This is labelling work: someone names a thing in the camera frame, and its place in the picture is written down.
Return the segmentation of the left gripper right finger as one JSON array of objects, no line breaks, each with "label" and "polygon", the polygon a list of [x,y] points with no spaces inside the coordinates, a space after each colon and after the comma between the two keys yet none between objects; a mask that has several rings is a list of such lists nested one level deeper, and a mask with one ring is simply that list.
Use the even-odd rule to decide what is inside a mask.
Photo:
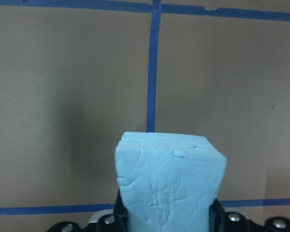
[{"label": "left gripper right finger", "polygon": [[215,199],[209,208],[210,232],[248,232],[248,220],[237,212],[227,212]]}]

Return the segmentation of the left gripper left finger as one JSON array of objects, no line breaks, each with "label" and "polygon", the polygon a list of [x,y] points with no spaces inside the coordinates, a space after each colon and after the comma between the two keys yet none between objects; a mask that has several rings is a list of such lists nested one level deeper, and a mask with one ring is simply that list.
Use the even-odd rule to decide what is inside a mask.
[{"label": "left gripper left finger", "polygon": [[121,193],[118,191],[113,212],[102,216],[96,225],[97,232],[127,232],[128,212],[122,203]]}]

